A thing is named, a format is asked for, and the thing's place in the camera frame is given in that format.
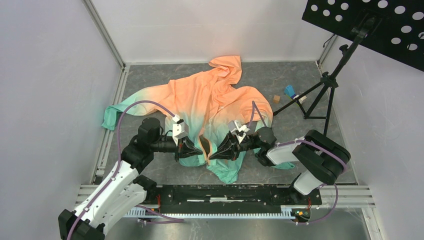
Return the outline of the orange and mint hooded jacket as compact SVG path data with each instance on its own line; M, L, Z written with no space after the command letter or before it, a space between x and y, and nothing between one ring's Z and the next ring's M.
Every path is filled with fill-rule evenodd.
M188 125L189 138L203 151L201 155L180 160L185 167L205 165L225 184L234 183L241 169L244 153L235 160L213 160L211 155L227 135L228 123L236 120L250 124L254 131L273 121L268 100L254 87L236 87L242 76L238 55L220 56L209 62L210 70L171 79L168 83L138 90L122 102L105 109L102 127L113 131L118 114L146 116L162 112L165 127L173 125L173 114Z

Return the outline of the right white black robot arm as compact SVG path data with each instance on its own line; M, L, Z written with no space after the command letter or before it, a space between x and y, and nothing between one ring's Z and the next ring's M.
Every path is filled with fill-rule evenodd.
M323 186L333 185L347 170L351 154L339 144L316 130L309 130L303 137L278 143L272 128L261 127L255 133L240 136L238 131L230 131L211 160L235 161L242 152L257 150L258 162L265 167L299 162L305 167L291 183L289 199L302 204L309 194Z

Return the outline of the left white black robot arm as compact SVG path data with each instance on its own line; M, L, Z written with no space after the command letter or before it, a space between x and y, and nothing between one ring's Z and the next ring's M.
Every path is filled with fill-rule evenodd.
M153 203L156 182L142 175L155 153L173 153L176 161L202 155L188 137L188 126L178 120L172 135L164 135L157 118L142 121L138 133L123 149L120 159L100 185L74 210L58 217L62 240L103 240L112 227L137 204Z

